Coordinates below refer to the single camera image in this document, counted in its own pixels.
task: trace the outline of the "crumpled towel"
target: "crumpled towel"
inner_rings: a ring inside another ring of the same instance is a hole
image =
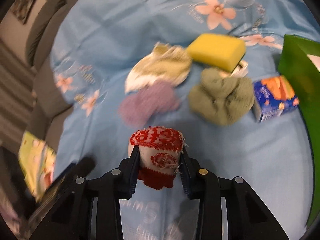
[[[254,103],[250,78],[221,78],[219,71],[208,68],[201,73],[201,83],[188,95],[192,111],[218,125],[230,125],[246,114]]]
[[[192,59],[181,46],[157,43],[152,52],[140,60],[130,71],[124,85],[125,93],[166,80],[178,86],[189,75]]]
[[[176,110],[179,105],[171,83],[157,80],[152,86],[128,95],[119,107],[119,114],[130,126],[144,126],[151,115]]]

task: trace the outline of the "couch cushion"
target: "couch cushion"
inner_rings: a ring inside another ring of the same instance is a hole
[[[36,50],[34,66],[39,71],[45,59],[49,56],[54,38],[59,30],[60,24],[63,22],[69,12],[68,6],[61,7],[51,18],[43,35],[40,37],[39,45]]]
[[[55,151],[58,151],[58,145],[60,137],[63,131],[64,120],[73,112],[73,107],[57,115],[53,120],[48,129],[45,141]]]
[[[26,59],[28,63],[34,65],[34,56],[40,38],[52,16],[65,4],[66,0],[46,0],[31,27],[26,41]]]
[[[50,119],[46,116],[39,102],[37,102],[33,108],[26,130],[37,138],[44,140],[49,123]]]
[[[55,85],[49,57],[37,74],[33,88],[37,94],[38,102],[48,118],[52,118],[70,107]]]

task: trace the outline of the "bedsheet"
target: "bedsheet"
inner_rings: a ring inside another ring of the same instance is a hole
[[[131,134],[143,128],[126,126],[117,114],[130,69],[158,41],[187,46],[205,32],[244,39],[253,80],[278,75],[284,34],[320,41],[319,25],[302,0],[79,0],[51,52],[56,84],[75,105],[64,122],[54,177],[86,155],[97,162],[88,179],[116,168],[127,157]],[[204,67],[193,63],[175,89],[180,108],[151,117],[146,127],[181,131],[191,157],[219,177],[245,178],[289,238],[299,239],[313,192],[312,155],[300,112],[263,123],[252,112],[231,126],[208,123],[190,112],[187,99]],[[160,191],[139,181],[133,198],[120,201],[124,237],[192,239],[197,205],[183,194],[179,175],[173,188]],[[223,221],[226,239],[225,215]]]

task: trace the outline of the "white paper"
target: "white paper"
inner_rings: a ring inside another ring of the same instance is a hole
[[[226,72],[220,69],[220,76],[222,78],[226,77],[245,77],[248,74],[248,63],[241,60],[232,73]]]
[[[320,57],[315,55],[307,55],[308,58],[312,61],[313,65],[320,71]]]

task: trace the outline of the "red logo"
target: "red logo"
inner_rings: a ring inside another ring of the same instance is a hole
[[[174,168],[177,166],[177,159],[169,153],[157,153],[150,157],[151,162],[158,168]]]
[[[171,151],[181,151],[183,146],[183,141],[178,131],[161,126],[137,131],[131,136],[130,143],[132,145]]]

